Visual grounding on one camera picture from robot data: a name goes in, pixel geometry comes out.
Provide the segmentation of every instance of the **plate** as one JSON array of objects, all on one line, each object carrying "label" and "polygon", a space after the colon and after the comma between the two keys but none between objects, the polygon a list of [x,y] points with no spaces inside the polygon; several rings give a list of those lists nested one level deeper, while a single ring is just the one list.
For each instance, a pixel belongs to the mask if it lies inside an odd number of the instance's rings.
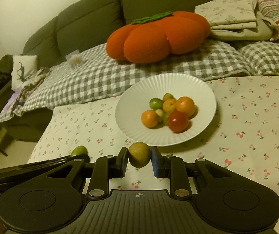
[{"label": "plate", "polygon": [[[141,122],[141,115],[149,110],[152,98],[163,98],[171,93],[176,99],[187,96],[194,100],[197,114],[191,119],[191,127],[182,133],[173,133],[167,126],[149,129]],[[150,146],[170,146],[190,140],[200,134],[212,121],[216,100],[211,88],[197,77],[170,73],[140,80],[127,89],[117,103],[115,119],[124,135],[136,142]]]}]

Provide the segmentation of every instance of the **sofa backrest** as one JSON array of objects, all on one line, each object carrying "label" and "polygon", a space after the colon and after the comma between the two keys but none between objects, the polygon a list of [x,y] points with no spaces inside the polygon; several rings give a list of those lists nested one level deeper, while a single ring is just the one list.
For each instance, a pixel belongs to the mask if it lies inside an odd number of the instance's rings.
[{"label": "sofa backrest", "polygon": [[26,42],[23,54],[38,55],[39,68],[65,56],[105,43],[109,35],[134,19],[166,11],[190,11],[212,0],[80,0],[63,10]]},{"label": "sofa backrest", "polygon": [[36,31],[24,46],[23,55],[38,56],[38,68],[52,67],[63,61],[56,40],[56,22],[57,17]]}]

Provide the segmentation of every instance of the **green fruit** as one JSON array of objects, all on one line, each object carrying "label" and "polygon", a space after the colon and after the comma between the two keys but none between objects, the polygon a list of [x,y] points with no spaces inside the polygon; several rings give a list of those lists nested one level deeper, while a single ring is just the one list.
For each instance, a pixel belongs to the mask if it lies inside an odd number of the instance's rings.
[{"label": "green fruit", "polygon": [[168,117],[170,115],[171,112],[169,113],[164,113],[163,115],[163,123],[167,126],[168,125]]},{"label": "green fruit", "polygon": [[129,147],[129,162],[135,168],[142,168],[147,165],[151,158],[151,151],[147,144],[142,142],[133,143]]},{"label": "green fruit", "polygon": [[152,98],[149,101],[149,106],[153,110],[162,109],[163,101],[159,98]]},{"label": "green fruit", "polygon": [[166,101],[168,99],[174,98],[173,95],[171,93],[166,93],[163,96],[163,101]]},{"label": "green fruit", "polygon": [[70,157],[79,156],[79,155],[83,155],[83,154],[88,154],[86,147],[78,146],[72,151],[72,153],[70,154]]},{"label": "green fruit", "polygon": [[159,116],[158,122],[161,122],[162,119],[163,119],[164,111],[163,111],[162,109],[157,109],[157,110],[156,110],[156,113],[157,113],[158,116]]}]

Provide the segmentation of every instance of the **sofa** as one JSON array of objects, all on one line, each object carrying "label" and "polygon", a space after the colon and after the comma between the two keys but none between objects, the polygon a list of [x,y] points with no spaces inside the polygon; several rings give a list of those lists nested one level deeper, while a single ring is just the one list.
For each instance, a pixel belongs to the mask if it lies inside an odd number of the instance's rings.
[{"label": "sofa", "polygon": [[[165,11],[190,11],[211,0],[80,0],[61,11],[26,42],[22,55],[37,55],[38,68],[65,61],[105,43],[116,29],[132,20]],[[0,112],[13,94],[11,81],[0,90]],[[15,116],[2,125],[16,140],[37,142],[49,124],[52,110],[41,108]]]}]

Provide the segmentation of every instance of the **red tomato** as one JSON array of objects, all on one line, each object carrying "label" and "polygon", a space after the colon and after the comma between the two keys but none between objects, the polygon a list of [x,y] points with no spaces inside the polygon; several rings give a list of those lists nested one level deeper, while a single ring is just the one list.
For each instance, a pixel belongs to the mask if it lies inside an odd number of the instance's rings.
[{"label": "red tomato", "polygon": [[174,111],[168,117],[168,127],[174,132],[179,133],[189,125],[188,115],[183,112]]}]

